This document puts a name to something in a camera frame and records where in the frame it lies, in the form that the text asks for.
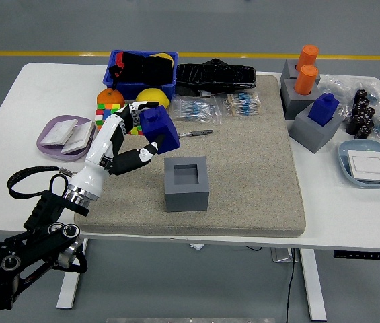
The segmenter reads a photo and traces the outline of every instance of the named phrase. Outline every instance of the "pen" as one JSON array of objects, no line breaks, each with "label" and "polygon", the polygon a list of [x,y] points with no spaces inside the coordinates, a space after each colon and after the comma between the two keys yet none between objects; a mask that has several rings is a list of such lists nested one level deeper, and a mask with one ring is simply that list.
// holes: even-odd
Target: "pen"
[{"label": "pen", "polygon": [[184,137],[203,136],[203,135],[208,135],[213,132],[214,130],[196,130],[196,131],[191,131],[189,133],[178,133],[178,137],[184,138]]}]

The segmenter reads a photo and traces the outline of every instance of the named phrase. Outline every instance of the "robotic arm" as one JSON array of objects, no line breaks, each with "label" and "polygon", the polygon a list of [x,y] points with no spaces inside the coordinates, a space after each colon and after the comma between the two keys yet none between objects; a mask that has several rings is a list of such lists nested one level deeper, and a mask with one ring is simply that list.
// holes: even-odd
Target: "robotic arm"
[{"label": "robotic arm", "polygon": [[[164,140],[159,135],[154,142],[119,154],[125,134],[139,125],[142,111],[158,106],[158,102],[136,102],[109,116],[97,134],[85,159],[82,171],[73,173],[58,167],[33,167],[19,171],[8,181],[9,193],[16,199],[40,196],[32,214],[24,223],[27,232],[0,242],[0,310],[10,310],[20,293],[50,269],[84,273],[87,261],[79,239],[79,228],[74,224],[59,223],[64,208],[86,216],[91,201],[100,198],[103,181],[110,174],[121,175],[148,164]],[[36,172],[59,171],[51,178],[50,189],[32,194],[15,192],[12,187]],[[66,182],[61,196],[52,192],[56,177]],[[74,265],[75,259],[80,265]],[[30,265],[43,261],[31,275],[21,278]]]}]

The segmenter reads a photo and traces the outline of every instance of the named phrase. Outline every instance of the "electrical cord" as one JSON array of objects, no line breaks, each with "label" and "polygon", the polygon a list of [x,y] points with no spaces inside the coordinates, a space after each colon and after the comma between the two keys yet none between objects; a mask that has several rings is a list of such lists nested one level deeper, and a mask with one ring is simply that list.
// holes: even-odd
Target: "electrical cord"
[{"label": "electrical cord", "polygon": [[260,247],[258,249],[254,249],[254,248],[251,248],[251,247],[248,247],[248,246],[246,246],[246,248],[251,249],[253,251],[260,251],[261,249],[263,249],[263,247]]},{"label": "electrical cord", "polygon": [[291,277],[290,277],[290,283],[289,283],[289,291],[287,293],[287,318],[285,320],[285,323],[289,323],[289,305],[290,305],[290,290],[291,290],[291,282],[293,281],[293,276],[295,274],[295,263],[296,263],[296,250],[291,249],[291,256],[293,257],[293,269],[291,270]]},{"label": "electrical cord", "polygon": [[67,179],[66,176],[64,176],[64,175],[62,175],[62,174],[55,174],[55,175],[50,179],[50,182],[49,182],[49,192],[51,192],[51,193],[53,192],[52,190],[53,190],[53,186],[54,186],[54,180],[55,180],[55,178],[57,178],[57,177],[61,177],[61,178],[63,178],[63,179],[64,179],[64,182],[65,182],[64,191],[63,191],[63,193],[62,193],[62,195],[61,195],[61,197],[63,197],[64,194],[66,193],[67,186],[69,185],[69,180]]},{"label": "electrical cord", "polygon": [[14,191],[12,188],[18,183],[21,182],[24,178],[27,178],[30,175],[41,173],[41,172],[48,172],[48,171],[57,171],[60,168],[58,166],[34,166],[25,168],[23,170],[20,170],[16,172],[14,175],[10,176],[9,180],[7,181],[7,188],[9,189],[9,194],[14,199],[30,199],[35,196],[42,195],[42,192],[37,193],[19,193]]},{"label": "electrical cord", "polygon": [[65,188],[64,188],[63,194],[61,195],[61,196],[64,196],[66,187],[69,184],[69,180],[67,179],[66,176],[71,177],[74,173],[58,166],[34,166],[34,167],[25,168],[23,170],[16,172],[14,175],[10,176],[9,180],[7,181],[7,188],[9,189],[10,196],[12,196],[14,199],[22,200],[22,199],[30,199],[32,197],[42,195],[43,192],[19,193],[19,192],[14,191],[13,187],[18,182],[21,182],[24,178],[27,178],[28,176],[31,176],[36,173],[50,172],[50,171],[59,171],[60,174],[56,174],[50,179],[49,191],[52,192],[54,180],[57,177],[61,177],[65,181]]}]

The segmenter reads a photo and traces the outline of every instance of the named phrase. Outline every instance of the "rubik's cube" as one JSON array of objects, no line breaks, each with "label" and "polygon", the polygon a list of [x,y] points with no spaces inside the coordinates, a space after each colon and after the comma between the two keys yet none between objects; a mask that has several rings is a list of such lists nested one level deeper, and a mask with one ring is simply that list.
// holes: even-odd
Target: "rubik's cube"
[{"label": "rubik's cube", "polygon": [[121,109],[119,104],[99,103],[97,104],[96,117],[94,121],[98,130],[100,130],[106,119],[112,114]]},{"label": "rubik's cube", "polygon": [[[94,118],[94,121],[96,122],[96,126],[97,126],[98,130],[100,130],[102,128],[106,119],[112,113],[115,113],[119,109],[121,109],[119,104],[112,104],[112,103],[99,103],[99,104],[97,104],[96,117]],[[128,132],[128,134],[143,136],[142,127],[141,126],[133,127],[133,129],[131,129]]]}]

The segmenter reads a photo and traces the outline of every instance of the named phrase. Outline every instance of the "light blue plate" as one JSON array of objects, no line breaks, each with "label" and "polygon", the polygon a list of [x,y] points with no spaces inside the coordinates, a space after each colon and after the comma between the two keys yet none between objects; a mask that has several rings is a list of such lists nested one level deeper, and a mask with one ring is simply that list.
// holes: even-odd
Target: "light blue plate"
[{"label": "light blue plate", "polygon": [[348,150],[363,150],[363,151],[378,151],[380,152],[380,143],[374,140],[368,139],[355,139],[345,141],[340,144],[338,149],[338,158],[339,164],[342,168],[342,171],[351,182],[360,186],[367,188],[376,188],[380,187],[380,182],[369,182],[365,180],[356,180],[351,176],[350,164],[348,161]]}]

